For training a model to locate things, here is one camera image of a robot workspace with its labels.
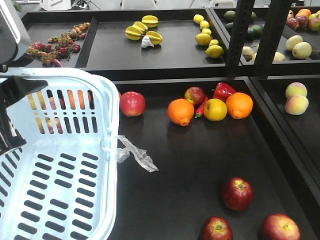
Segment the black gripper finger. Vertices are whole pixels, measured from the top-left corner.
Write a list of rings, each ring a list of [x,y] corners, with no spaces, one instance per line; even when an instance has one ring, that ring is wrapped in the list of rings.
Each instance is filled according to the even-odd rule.
[[[5,109],[0,110],[0,154],[5,155],[22,147],[27,142],[20,133],[12,127]]]

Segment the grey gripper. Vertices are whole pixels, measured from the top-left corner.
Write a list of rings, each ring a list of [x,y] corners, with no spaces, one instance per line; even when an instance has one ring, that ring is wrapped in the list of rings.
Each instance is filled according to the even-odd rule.
[[[12,2],[0,3],[0,69],[20,59],[31,44],[31,39]],[[6,108],[48,86],[46,80],[28,80],[10,76],[0,84],[0,108]]]

